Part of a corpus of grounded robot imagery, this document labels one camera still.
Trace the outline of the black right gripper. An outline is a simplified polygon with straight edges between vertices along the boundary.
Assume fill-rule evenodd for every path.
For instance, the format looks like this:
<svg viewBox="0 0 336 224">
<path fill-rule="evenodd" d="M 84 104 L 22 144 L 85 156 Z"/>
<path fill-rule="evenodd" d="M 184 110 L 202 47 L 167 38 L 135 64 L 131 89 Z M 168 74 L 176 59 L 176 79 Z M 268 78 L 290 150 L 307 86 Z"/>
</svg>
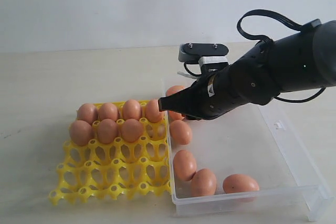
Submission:
<svg viewBox="0 0 336 224">
<path fill-rule="evenodd" d="M 223 69 L 189 88 L 158 99 L 160 111 L 184 114 L 189 120 L 213 120 L 248 104 L 266 105 L 278 86 L 263 70 Z"/>
</svg>

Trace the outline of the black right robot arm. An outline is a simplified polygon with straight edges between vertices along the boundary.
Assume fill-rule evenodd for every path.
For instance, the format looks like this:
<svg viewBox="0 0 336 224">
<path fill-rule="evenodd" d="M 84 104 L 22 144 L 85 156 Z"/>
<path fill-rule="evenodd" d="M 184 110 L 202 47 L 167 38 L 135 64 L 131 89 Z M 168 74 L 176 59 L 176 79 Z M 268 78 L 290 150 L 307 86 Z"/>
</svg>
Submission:
<svg viewBox="0 0 336 224">
<path fill-rule="evenodd" d="M 158 101 L 161 111 L 213 120 L 247 103 L 266 105 L 281 93 L 335 86 L 335 21 L 257 43 L 231 65 Z"/>
</svg>

